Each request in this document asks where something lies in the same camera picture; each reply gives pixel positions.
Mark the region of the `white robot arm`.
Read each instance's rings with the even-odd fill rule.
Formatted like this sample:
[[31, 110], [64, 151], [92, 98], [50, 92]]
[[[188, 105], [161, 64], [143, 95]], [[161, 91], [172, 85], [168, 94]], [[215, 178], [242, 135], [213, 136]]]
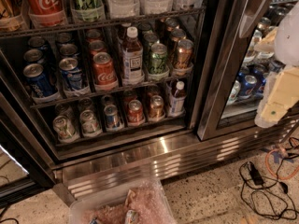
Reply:
[[299, 101], [299, 2], [278, 26], [274, 52], [285, 67], [267, 77], [254, 120], [261, 128], [276, 125]]

